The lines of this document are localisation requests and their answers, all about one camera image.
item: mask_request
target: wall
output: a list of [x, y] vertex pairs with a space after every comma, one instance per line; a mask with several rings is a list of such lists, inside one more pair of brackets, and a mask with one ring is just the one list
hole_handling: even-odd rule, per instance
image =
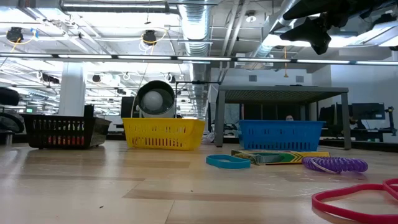
[[[348, 102], [352, 103], [384, 103], [385, 108], [393, 106], [398, 109], [398, 73], [395, 67], [385, 66], [355, 66], [332, 65], [332, 87], [348, 87]], [[340, 97], [334, 97], [333, 103], [341, 103]], [[398, 111], [395, 110], [394, 119], [398, 119]], [[389, 127], [389, 118], [386, 120], [368, 120], [370, 128]], [[398, 137], [391, 134], [384, 135], [385, 142], [398, 142]]]
[[[331, 66], [327, 65], [316, 72], [312, 73], [312, 85], [319, 87], [331, 87]], [[322, 107], [328, 107], [333, 104], [333, 99], [325, 99], [319, 101], [319, 110]], [[317, 120], [317, 104], [312, 103], [310, 105], [310, 119], [312, 121]]]
[[[216, 81], [220, 74], [218, 68], [211, 69], [211, 80]], [[288, 69], [288, 78], [285, 78], [285, 70], [277, 72], [273, 70], [245, 70], [229, 69], [225, 76], [223, 85], [252, 85], [252, 86], [275, 86], [275, 85], [311, 85], [311, 74], [304, 69]], [[249, 75], [257, 75], [257, 82], [249, 82]], [[304, 76], [304, 83], [296, 83], [296, 76]]]

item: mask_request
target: computer monitor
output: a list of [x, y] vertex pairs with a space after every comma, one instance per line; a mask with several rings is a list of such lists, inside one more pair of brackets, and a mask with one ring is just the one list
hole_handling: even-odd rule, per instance
[[[132, 102], [134, 101], [133, 96], [124, 96], [122, 97], [122, 107], [120, 112], [120, 117], [122, 118], [130, 118], [131, 117], [131, 109], [132, 109]], [[134, 107], [136, 108], [138, 102], [137, 100], [134, 102]], [[132, 115], [133, 118], [139, 118], [139, 111], [134, 110]]]
[[334, 125], [335, 123], [335, 106], [331, 105], [327, 108], [321, 108], [319, 111], [319, 121], [326, 121], [326, 125]]
[[384, 103], [353, 103], [354, 119], [386, 119]]
[[[336, 104], [337, 125], [343, 125], [343, 106]], [[348, 116], [353, 115], [353, 105], [348, 105]]]

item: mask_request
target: person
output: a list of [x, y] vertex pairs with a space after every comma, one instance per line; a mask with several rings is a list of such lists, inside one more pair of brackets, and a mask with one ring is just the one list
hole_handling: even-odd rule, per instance
[[292, 115], [287, 115], [286, 116], [286, 121], [294, 121], [293, 116]]

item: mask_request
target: air duct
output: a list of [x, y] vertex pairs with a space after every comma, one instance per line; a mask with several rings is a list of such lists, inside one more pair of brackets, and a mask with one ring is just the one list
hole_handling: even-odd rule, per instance
[[[262, 37], [263, 38], [262, 43], [257, 48], [257, 50], [251, 54], [250, 57], [264, 58], [269, 55], [272, 48], [275, 46], [268, 43], [266, 37], [277, 26], [289, 26], [291, 21], [286, 21], [283, 18], [283, 15], [299, 1], [300, 0], [285, 0], [283, 1], [282, 5], [280, 6], [280, 10], [277, 13], [267, 17], [266, 22], [264, 23], [264, 26], [262, 28], [262, 33], [264, 34], [264, 36]], [[259, 68], [259, 66], [258, 63], [247, 63], [243, 68], [253, 70]]]
[[115, 4], [112, 2], [84, 2], [76, 3], [64, 1], [62, 9], [66, 12], [116, 12], [116, 13], [162, 13], [178, 14], [176, 6], [169, 6], [167, 2], [156, 4]]
[[[185, 40], [208, 40], [210, 27], [210, 6], [186, 4], [179, 5], [178, 9], [181, 15], [182, 31]], [[209, 45], [206, 43], [185, 43], [185, 49], [189, 56], [206, 57], [209, 52]], [[192, 81], [203, 80], [209, 81], [210, 76], [207, 73], [207, 64], [192, 63], [190, 64], [190, 76]], [[206, 101], [203, 98], [203, 89], [193, 86], [193, 96], [196, 100], [195, 105], [198, 117], [202, 117], [205, 113], [204, 107]]]

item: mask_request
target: white pillar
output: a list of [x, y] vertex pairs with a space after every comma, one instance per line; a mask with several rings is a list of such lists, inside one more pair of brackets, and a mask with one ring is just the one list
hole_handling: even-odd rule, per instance
[[85, 110], [86, 73], [83, 63], [63, 63], [61, 80], [61, 116], [83, 116]]

